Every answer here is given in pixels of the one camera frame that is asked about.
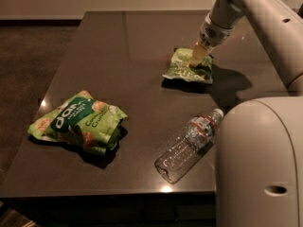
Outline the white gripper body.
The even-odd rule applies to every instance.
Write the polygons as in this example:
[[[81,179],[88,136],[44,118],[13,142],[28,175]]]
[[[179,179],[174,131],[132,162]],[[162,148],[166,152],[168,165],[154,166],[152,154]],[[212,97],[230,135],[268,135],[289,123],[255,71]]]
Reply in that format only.
[[[205,47],[222,44],[234,30],[230,16],[215,15],[209,12],[200,27],[200,43]]]

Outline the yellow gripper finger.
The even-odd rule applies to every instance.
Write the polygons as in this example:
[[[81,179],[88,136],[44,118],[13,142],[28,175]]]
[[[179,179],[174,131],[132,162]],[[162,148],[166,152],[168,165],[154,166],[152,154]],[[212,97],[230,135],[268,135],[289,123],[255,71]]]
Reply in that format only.
[[[199,65],[202,60],[211,53],[212,50],[213,47],[208,41],[197,42],[193,47],[192,54],[189,59],[190,65],[193,67]]]

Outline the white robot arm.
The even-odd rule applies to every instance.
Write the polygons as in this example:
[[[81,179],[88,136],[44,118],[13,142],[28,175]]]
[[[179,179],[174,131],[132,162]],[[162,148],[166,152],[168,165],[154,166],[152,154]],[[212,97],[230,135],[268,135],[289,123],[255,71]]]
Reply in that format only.
[[[281,0],[217,0],[193,62],[221,44],[241,17],[255,30],[283,97],[242,102],[217,137],[217,227],[303,227],[303,20]]]

